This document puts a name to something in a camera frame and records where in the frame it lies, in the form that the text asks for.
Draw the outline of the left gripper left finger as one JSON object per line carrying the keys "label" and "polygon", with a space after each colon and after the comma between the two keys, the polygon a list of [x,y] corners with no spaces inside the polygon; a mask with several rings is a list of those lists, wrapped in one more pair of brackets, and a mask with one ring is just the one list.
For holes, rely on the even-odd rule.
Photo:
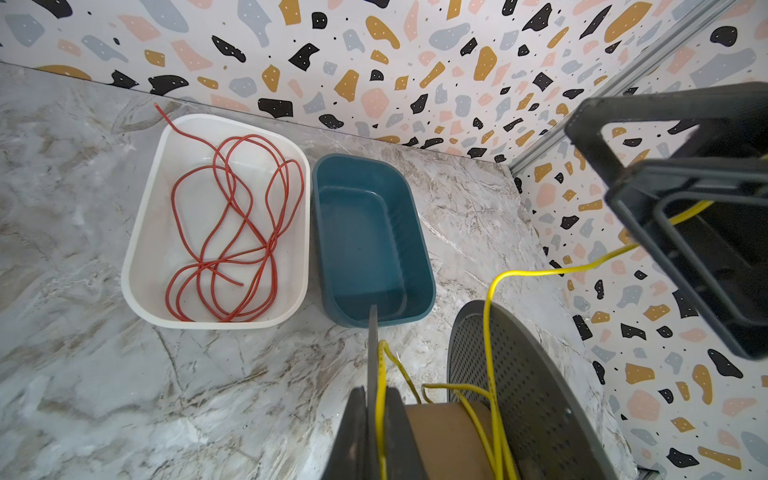
{"label": "left gripper left finger", "polygon": [[354,388],[343,411],[322,480],[364,480],[369,477],[366,391]]}

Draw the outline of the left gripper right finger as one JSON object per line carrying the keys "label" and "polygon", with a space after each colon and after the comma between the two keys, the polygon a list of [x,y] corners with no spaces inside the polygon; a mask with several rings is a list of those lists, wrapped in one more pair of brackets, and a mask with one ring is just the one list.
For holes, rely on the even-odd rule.
{"label": "left gripper right finger", "polygon": [[393,387],[385,390],[383,434],[386,479],[427,480],[405,404]]}

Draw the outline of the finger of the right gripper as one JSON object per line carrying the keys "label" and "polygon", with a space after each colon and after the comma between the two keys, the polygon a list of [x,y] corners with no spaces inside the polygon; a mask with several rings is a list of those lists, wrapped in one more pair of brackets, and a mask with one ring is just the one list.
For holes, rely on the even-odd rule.
{"label": "finger of the right gripper", "polygon": [[646,160],[607,177],[609,207],[738,357],[767,356],[767,162]]}
{"label": "finger of the right gripper", "polygon": [[644,160],[762,157],[767,84],[591,98],[571,114],[565,134],[607,186]]}

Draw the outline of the grey cable spool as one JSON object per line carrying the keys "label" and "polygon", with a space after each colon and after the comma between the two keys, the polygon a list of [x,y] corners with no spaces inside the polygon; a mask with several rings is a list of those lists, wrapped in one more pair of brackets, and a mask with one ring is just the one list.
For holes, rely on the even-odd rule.
{"label": "grey cable spool", "polygon": [[[388,345],[369,339],[369,477],[386,479],[383,420]],[[465,304],[451,330],[448,393],[405,404],[428,479],[612,479],[615,470],[579,402],[539,341],[504,308]]]}

